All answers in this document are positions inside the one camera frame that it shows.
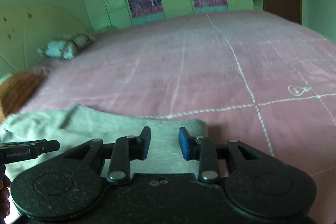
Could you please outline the person's hand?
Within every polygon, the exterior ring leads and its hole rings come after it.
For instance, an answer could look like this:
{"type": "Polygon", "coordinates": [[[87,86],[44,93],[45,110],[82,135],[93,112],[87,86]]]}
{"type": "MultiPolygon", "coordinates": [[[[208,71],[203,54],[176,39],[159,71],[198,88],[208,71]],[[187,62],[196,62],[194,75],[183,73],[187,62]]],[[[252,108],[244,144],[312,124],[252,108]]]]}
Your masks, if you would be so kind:
{"type": "Polygon", "coordinates": [[[4,177],[1,179],[1,186],[0,186],[0,194],[1,194],[1,209],[0,209],[0,215],[1,215],[1,223],[3,220],[10,214],[10,202],[9,202],[9,196],[10,191],[9,188],[11,186],[10,179],[4,175],[4,177]]]}

